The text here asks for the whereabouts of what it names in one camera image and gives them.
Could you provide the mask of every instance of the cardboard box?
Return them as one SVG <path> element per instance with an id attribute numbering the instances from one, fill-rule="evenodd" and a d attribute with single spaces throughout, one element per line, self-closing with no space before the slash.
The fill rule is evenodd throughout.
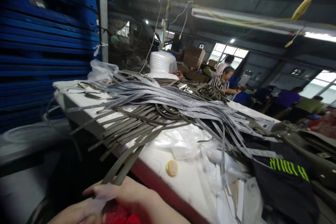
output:
<path id="1" fill-rule="evenodd" d="M 183 62 L 188 67 L 192 67 L 195 70 L 198 70 L 201 67 L 202 60 L 191 55 L 184 55 Z"/>
<path id="2" fill-rule="evenodd" d="M 202 73 L 197 73 L 195 71 L 189 70 L 187 72 L 187 78 L 198 81 L 200 83 L 208 83 L 209 82 L 209 77 L 205 74 Z"/>
<path id="3" fill-rule="evenodd" d="M 184 51 L 183 62 L 188 67 L 198 70 L 201 67 L 205 51 L 201 48 L 188 46 Z"/>
<path id="4" fill-rule="evenodd" d="M 209 62 L 208 62 L 208 65 L 213 66 L 213 67 L 215 67 L 216 64 L 217 64 L 217 61 L 215 61 L 214 59 L 213 60 L 210 59 Z"/>
<path id="5" fill-rule="evenodd" d="M 187 75 L 189 68 L 185 65 L 177 64 L 177 70 L 181 71 L 184 76 Z"/>
<path id="6" fill-rule="evenodd" d="M 169 53 L 171 52 L 171 53 L 173 53 L 173 55 L 174 55 L 174 57 L 176 58 L 176 61 L 177 62 L 181 62 L 181 61 L 183 61 L 183 54 L 181 54 L 181 52 L 179 51 L 179 52 L 176 52 L 176 51 L 173 51 L 173 50 L 170 50 L 170 49 L 168 49 L 167 50 Z"/>

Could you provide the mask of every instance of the workbench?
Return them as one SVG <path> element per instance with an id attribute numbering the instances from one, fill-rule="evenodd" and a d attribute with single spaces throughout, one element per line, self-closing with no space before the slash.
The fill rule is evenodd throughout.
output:
<path id="1" fill-rule="evenodd" d="M 72 107 L 98 105 L 105 101 L 104 99 L 94 100 L 87 98 L 83 93 L 63 93 L 58 91 L 55 92 L 55 99 L 64 111 Z M 227 105 L 249 116 L 265 118 L 276 123 L 279 122 L 278 120 L 233 101 Z M 101 109 L 102 107 L 90 108 L 66 113 L 66 116 L 76 124 L 81 125 L 91 118 L 96 117 L 96 112 Z M 93 135 L 99 136 L 104 132 L 105 128 L 110 125 L 101 126 L 99 123 L 118 116 L 121 116 L 119 112 L 103 117 L 87 125 L 85 129 Z M 127 143 L 124 148 L 118 149 L 114 155 L 119 157 L 125 148 L 131 147 L 133 143 L 133 141 Z M 236 223 L 235 219 L 230 218 L 227 206 L 228 202 L 224 197 L 224 193 L 221 195 L 219 193 L 219 195 L 215 197 L 210 191 L 210 186 L 208 190 L 204 188 L 204 183 L 202 184 L 199 171 L 197 170 L 198 162 L 177 161 L 178 173 L 175 177 L 170 177 L 166 173 L 166 164 L 170 160 L 174 160 L 174 156 L 169 149 L 158 149 L 146 145 L 131 171 L 146 186 L 157 191 L 168 204 L 188 218 L 192 223 L 214 223 L 215 221 L 212 217 L 214 215 L 213 209 L 217 210 L 216 212 L 221 223 Z M 221 175 L 218 165 L 216 170 L 218 173 L 217 178 L 220 180 Z M 209 196 L 213 204 L 212 208 L 209 207 Z"/>

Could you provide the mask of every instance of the fluorescent light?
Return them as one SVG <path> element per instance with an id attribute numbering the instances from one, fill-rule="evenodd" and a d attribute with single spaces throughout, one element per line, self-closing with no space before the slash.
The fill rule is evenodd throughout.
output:
<path id="1" fill-rule="evenodd" d="M 208 16 L 203 16 L 203 15 L 198 15 L 198 14 L 193 14 L 193 16 L 195 18 L 201 18 L 201 19 L 207 19 L 207 20 L 211 20 L 211 21 L 216 21 L 216 22 L 221 22 L 221 23 L 227 23 L 230 25 L 237 25 L 237 26 L 241 26 L 240 22 L 235 22 L 235 21 L 228 21 L 228 20 L 224 20 L 224 19 L 219 19 L 219 18 L 215 18 L 215 17 L 208 17 Z M 264 30 L 264 31 L 269 31 L 272 33 L 278 33 L 278 34 L 283 34 L 283 35 L 290 35 L 292 33 L 289 33 L 288 31 L 284 31 L 284 30 L 279 30 L 279 29 L 273 29 L 273 28 L 268 28 L 266 26 L 256 26 L 256 25 L 244 25 L 245 27 L 251 27 L 254 29 L 258 29 L 258 30 Z"/>
<path id="2" fill-rule="evenodd" d="M 313 39 L 336 42 L 336 29 L 327 28 L 323 24 L 308 23 L 307 25 L 305 23 L 303 25 L 302 21 L 279 22 L 268 17 L 209 8 L 192 8 L 191 14 L 195 18 L 222 22 L 234 26 L 244 26 L 289 36 L 298 34 Z"/>
<path id="3" fill-rule="evenodd" d="M 329 34 L 306 32 L 304 36 L 312 38 L 312 39 L 320 39 L 320 40 L 325 40 L 325 41 L 330 41 L 330 42 L 336 42 L 336 37 L 332 37 Z"/>

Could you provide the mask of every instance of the dark hair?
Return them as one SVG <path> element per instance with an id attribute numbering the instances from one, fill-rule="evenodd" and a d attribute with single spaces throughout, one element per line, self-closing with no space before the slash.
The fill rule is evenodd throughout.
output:
<path id="1" fill-rule="evenodd" d="M 226 63 L 232 63 L 233 61 L 234 61 L 234 56 L 233 55 L 231 55 L 231 54 L 228 54 L 226 57 L 225 57 L 225 60 L 224 60 L 224 62 L 226 62 Z"/>
<path id="2" fill-rule="evenodd" d="M 232 66 L 227 66 L 226 68 L 224 68 L 223 70 L 223 74 L 228 74 L 230 72 L 234 72 L 235 69 Z"/>
<path id="3" fill-rule="evenodd" d="M 314 96 L 313 99 L 314 99 L 314 100 L 322 101 L 322 100 L 323 100 L 323 97 L 321 97 L 321 96 Z"/>
<path id="4" fill-rule="evenodd" d="M 267 88 L 273 91 L 275 89 L 275 86 L 267 86 Z"/>
<path id="5" fill-rule="evenodd" d="M 296 92 L 296 93 L 301 93 L 303 91 L 303 88 L 302 87 L 295 87 L 292 89 L 293 92 Z"/>

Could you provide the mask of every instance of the purple shirt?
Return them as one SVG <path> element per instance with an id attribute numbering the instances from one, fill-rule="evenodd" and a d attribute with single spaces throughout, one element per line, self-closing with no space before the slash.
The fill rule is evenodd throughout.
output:
<path id="1" fill-rule="evenodd" d="M 299 102 L 301 96 L 291 90 L 284 90 L 279 94 L 279 97 L 275 100 L 274 103 L 279 103 L 286 107 L 290 107 L 294 102 Z"/>

